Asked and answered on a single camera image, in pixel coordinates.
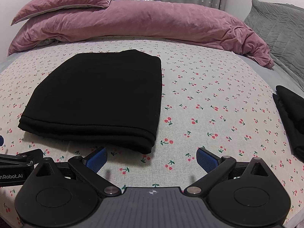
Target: pink velvet comforter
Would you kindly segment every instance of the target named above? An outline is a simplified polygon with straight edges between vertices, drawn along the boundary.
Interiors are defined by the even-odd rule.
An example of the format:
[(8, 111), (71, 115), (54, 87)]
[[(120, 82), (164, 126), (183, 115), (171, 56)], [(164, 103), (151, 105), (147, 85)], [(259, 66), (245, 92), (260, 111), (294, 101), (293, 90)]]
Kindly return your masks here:
[(61, 9), (29, 19), (13, 39), (8, 54), (40, 41), (76, 42), (100, 36), (149, 36), (248, 54), (272, 67), (267, 44), (241, 20), (196, 4), (115, 0), (109, 7)]

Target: silver bolt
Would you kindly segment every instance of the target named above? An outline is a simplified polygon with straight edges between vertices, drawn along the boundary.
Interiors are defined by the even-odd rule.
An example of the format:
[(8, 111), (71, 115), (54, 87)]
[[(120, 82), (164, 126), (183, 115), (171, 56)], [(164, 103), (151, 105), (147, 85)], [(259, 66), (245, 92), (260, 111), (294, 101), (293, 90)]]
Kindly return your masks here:
[(201, 188), (199, 187), (196, 187), (196, 186), (191, 186), (189, 188), (187, 188), (187, 192), (190, 193), (190, 194), (199, 194), (201, 192)]
[(113, 194), (116, 194), (119, 191), (119, 188), (117, 188), (115, 186), (109, 186), (109, 187), (106, 187), (103, 191), (106, 194), (113, 195)]

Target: quilted fabric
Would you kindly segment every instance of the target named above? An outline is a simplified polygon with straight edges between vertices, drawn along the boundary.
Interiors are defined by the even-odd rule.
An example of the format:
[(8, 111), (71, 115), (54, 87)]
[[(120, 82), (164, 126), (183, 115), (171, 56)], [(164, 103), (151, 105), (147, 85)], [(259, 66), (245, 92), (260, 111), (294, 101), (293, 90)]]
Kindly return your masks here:
[(304, 12), (252, 0), (244, 22), (267, 43), (274, 62), (304, 88)]
[[(97, 142), (44, 139), (17, 128), (35, 87), (65, 60), (81, 52), (131, 48), (156, 55), (162, 61), (161, 116), (151, 154), (142, 155)], [(115, 72), (109, 75), (115, 82)], [(137, 99), (138, 106), (146, 106), (140, 96)], [(206, 174), (196, 162), (196, 151), (201, 146), (237, 161), (259, 156), (291, 198), (287, 221), (302, 209), (304, 165), (290, 153), (272, 90), (232, 52), (170, 40), (127, 37), (51, 45), (26, 52), (0, 74), (0, 100), (0, 134), (4, 138), (1, 153), (14, 155), (41, 148), (45, 156), (60, 162), (106, 146), (108, 161), (99, 174), (122, 190), (127, 186), (184, 189)], [(123, 105), (117, 103), (115, 107), (119, 109)], [(143, 116), (138, 119), (146, 122)], [(0, 215), (16, 227), (21, 224), (13, 202), (19, 189), (20, 186), (0, 189)]]

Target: cherry print sheet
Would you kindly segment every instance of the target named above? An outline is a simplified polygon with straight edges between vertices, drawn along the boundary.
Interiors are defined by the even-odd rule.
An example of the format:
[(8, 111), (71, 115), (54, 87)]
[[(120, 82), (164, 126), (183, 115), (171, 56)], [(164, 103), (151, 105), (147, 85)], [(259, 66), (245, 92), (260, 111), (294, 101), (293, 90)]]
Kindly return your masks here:
[[(162, 60), (161, 117), (151, 154), (102, 143), (44, 139), (18, 129), (18, 120), (35, 87), (65, 60), (82, 52), (127, 49)], [(115, 73), (109, 74), (115, 82)], [(286, 219), (289, 227), (288, 221), (300, 212), (304, 201), (304, 165), (290, 153), (272, 92), (252, 68), (228, 51), (130, 37), (50, 45), (24, 53), (0, 74), (0, 135), (4, 139), (0, 152), (14, 155), (41, 148), (45, 156), (62, 162), (106, 146), (108, 161), (99, 174), (122, 190), (128, 186), (180, 186), (183, 190), (206, 174), (196, 162), (197, 148), (202, 146), (219, 157), (230, 155), (237, 161), (261, 157), (291, 198)], [(140, 96), (137, 103), (145, 106)], [(117, 109), (123, 105), (116, 104)], [(138, 119), (146, 122), (144, 117)], [(0, 215), (15, 227), (21, 226), (13, 205), (19, 189), (0, 189)]]

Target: folded black cloth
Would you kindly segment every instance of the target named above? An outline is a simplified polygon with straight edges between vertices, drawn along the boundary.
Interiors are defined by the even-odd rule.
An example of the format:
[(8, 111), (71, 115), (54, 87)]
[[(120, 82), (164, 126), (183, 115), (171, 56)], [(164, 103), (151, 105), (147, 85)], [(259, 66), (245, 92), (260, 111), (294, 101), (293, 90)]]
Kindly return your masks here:
[(283, 86), (276, 86), (276, 91), (273, 100), (288, 136), (291, 153), (304, 162), (304, 99)]
[(18, 127), (148, 154), (159, 122), (161, 74), (159, 57), (134, 49), (76, 54), (36, 87)]

